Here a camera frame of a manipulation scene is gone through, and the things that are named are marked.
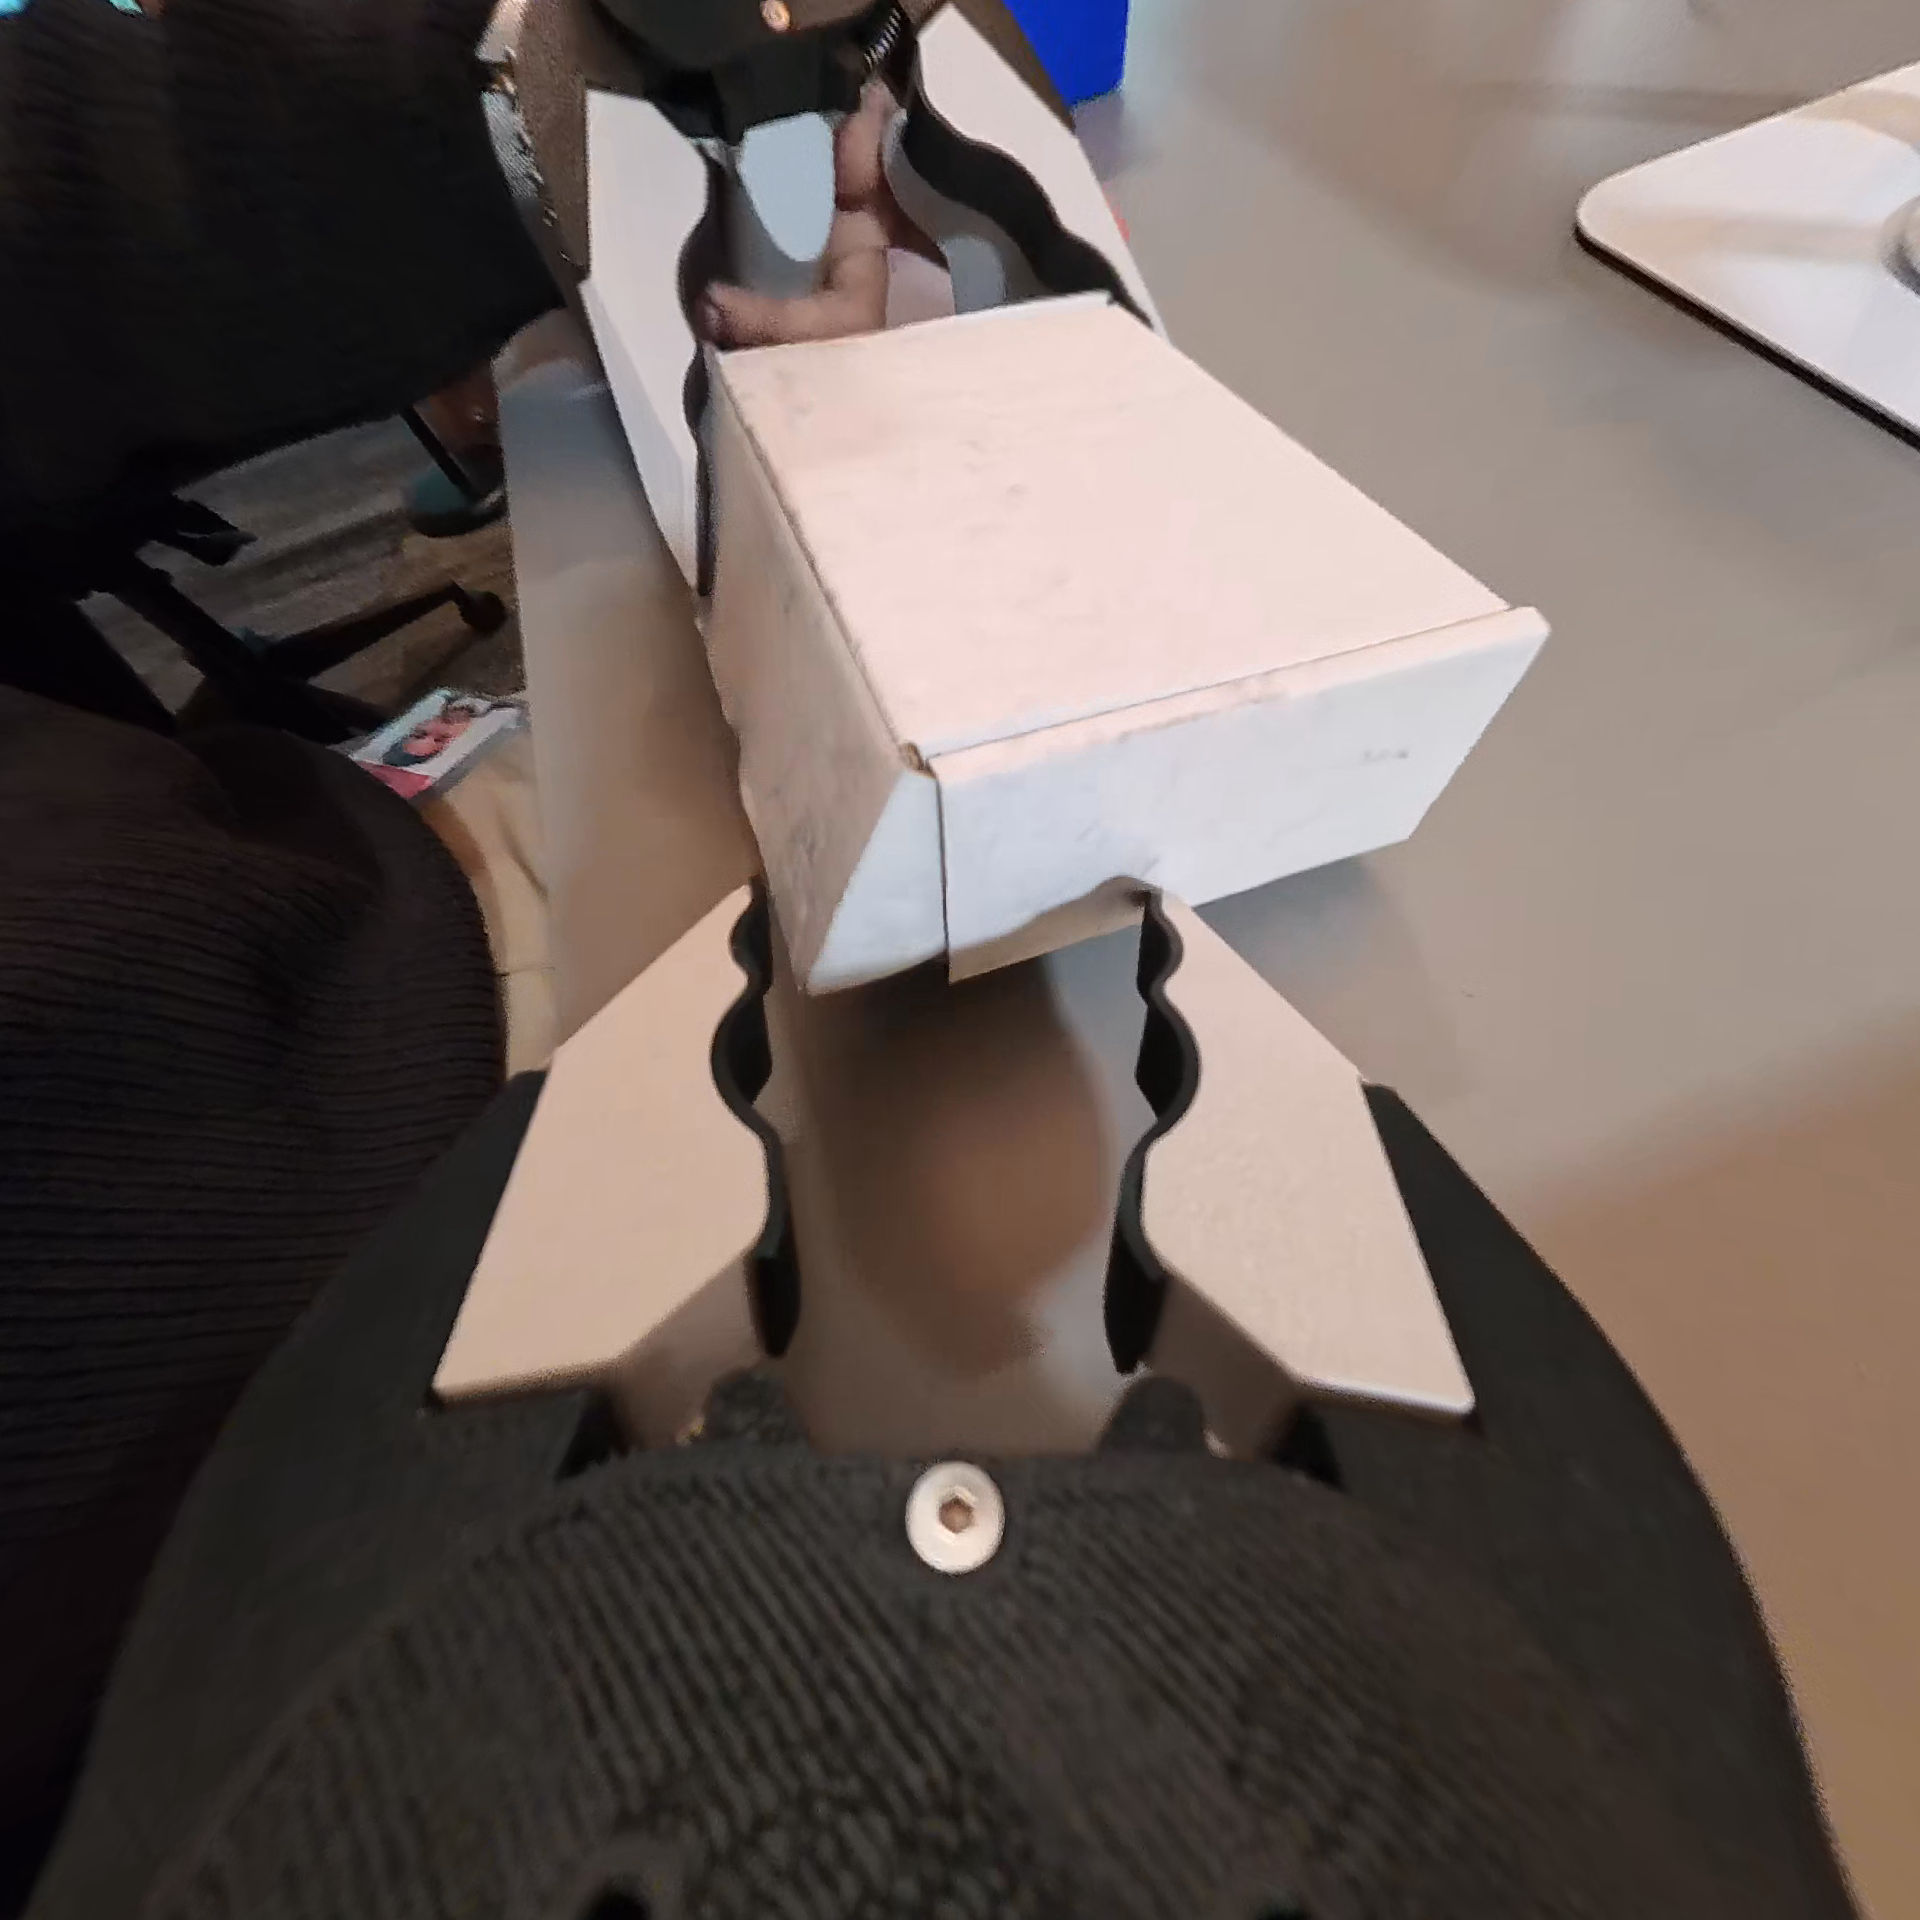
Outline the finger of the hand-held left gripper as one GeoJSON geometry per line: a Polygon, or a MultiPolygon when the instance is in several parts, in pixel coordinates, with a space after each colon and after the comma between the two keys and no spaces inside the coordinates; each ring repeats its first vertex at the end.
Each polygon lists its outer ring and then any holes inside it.
{"type": "Polygon", "coordinates": [[[710,215],[707,159],[654,104],[594,87],[585,163],[584,311],[659,536],[686,585],[707,592],[704,351],[684,292],[710,215]]]}
{"type": "Polygon", "coordinates": [[[944,266],[956,315],[1104,297],[1163,330],[1120,220],[1014,19],[991,4],[887,4],[899,112],[884,180],[944,266]]]}

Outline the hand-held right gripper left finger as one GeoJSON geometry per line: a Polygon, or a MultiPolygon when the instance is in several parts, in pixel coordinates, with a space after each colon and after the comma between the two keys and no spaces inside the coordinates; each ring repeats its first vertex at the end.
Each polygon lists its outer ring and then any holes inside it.
{"type": "Polygon", "coordinates": [[[800,1250],[774,1077],[774,914],[723,899],[545,1072],[433,1378],[451,1407],[585,1391],[672,1447],[784,1355],[800,1250]]]}

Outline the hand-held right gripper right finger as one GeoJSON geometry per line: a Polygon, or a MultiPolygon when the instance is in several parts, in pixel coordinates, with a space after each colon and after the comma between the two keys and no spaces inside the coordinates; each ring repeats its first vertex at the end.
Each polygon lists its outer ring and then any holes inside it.
{"type": "Polygon", "coordinates": [[[1144,899],[1136,1088],[1107,1268],[1118,1377],[1188,1388],[1207,1440],[1300,1413],[1460,1427],[1474,1388],[1360,1071],[1195,909],[1144,899]]]}

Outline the blue plastic bin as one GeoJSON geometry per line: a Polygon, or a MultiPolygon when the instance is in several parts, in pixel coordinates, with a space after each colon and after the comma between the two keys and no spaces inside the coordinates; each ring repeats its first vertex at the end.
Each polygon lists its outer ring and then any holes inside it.
{"type": "Polygon", "coordinates": [[[1008,9],[1071,108],[1090,106],[1120,89],[1129,51],[1129,2],[1008,2],[1008,9]]]}

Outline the white cardboard box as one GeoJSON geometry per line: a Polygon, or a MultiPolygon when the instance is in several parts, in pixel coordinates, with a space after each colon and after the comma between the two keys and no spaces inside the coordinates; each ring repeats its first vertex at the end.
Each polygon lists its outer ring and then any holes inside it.
{"type": "Polygon", "coordinates": [[[1392,848],[1547,637],[1096,297],[716,367],[707,645],[799,987],[1392,848]]]}

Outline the person's left forearm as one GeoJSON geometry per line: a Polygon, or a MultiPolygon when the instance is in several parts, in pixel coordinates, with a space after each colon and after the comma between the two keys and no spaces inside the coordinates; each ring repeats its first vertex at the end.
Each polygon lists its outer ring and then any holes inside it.
{"type": "Polygon", "coordinates": [[[494,4],[6,4],[6,524],[396,415],[560,303],[494,4]]]}

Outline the grey desk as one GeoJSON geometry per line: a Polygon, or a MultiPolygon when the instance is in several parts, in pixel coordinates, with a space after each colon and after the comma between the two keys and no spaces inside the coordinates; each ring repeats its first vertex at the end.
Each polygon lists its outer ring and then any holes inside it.
{"type": "MultiPolygon", "coordinates": [[[[1180,347],[1552,636],[1401,848],[1207,909],[1688,1449],[1859,1899],[1916,1916],[1916,450],[1584,251],[1591,185],[1916,60],[1916,4],[1136,4],[1083,140],[1180,347]]],[[[503,376],[560,1017],[700,887],[584,324],[503,376]]],[[[1080,1452],[1135,937],[820,1011],[803,1419],[1080,1452]]]]}

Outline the person's left hand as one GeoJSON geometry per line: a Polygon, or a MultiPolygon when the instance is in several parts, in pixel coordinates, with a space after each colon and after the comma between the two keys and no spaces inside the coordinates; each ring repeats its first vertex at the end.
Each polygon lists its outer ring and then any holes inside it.
{"type": "Polygon", "coordinates": [[[832,138],[832,225],[811,292],[774,297],[712,281],[695,305],[692,330],[716,351],[809,346],[884,330],[891,253],[915,251],[934,266],[940,250],[915,226],[882,172],[882,149],[899,115],[887,80],[868,80],[860,106],[832,138]]]}

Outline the silver studded wristband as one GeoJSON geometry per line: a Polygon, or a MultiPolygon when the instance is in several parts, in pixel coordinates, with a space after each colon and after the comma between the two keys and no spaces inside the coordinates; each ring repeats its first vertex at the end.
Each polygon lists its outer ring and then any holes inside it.
{"type": "Polygon", "coordinates": [[[494,2],[476,45],[497,168],[567,306],[590,272],[585,4],[494,2]]]}

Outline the teal shoe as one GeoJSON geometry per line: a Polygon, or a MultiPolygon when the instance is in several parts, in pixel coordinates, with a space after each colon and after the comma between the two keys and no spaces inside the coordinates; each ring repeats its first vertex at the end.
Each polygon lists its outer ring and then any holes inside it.
{"type": "Polygon", "coordinates": [[[476,536],[507,515],[505,465],[499,445],[467,448],[463,477],[431,465],[404,495],[410,528],[428,539],[476,536]]]}

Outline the printed card in clear sleeve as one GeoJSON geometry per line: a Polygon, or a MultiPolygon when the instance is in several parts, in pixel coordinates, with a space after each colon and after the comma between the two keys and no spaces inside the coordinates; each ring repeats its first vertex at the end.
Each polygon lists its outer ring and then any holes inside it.
{"type": "Polygon", "coordinates": [[[435,689],[342,755],[415,805],[448,793],[505,741],[527,731],[522,698],[435,689]]]}

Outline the black chair base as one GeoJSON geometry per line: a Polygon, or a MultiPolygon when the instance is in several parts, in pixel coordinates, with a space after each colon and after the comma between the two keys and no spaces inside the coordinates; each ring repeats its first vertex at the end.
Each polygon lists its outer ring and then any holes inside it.
{"type": "Polygon", "coordinates": [[[128,497],[87,530],[81,610],[186,723],[367,733],[512,624],[505,520],[454,539],[404,520],[426,466],[463,477],[494,444],[488,418],[454,435],[412,408],[128,497]]]}

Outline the white stand base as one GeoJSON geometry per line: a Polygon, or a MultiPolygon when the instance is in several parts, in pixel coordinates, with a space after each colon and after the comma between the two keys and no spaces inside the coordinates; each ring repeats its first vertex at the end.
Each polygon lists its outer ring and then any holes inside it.
{"type": "Polygon", "coordinates": [[[1596,184],[1576,235],[1916,441],[1916,65],[1596,184]]]}

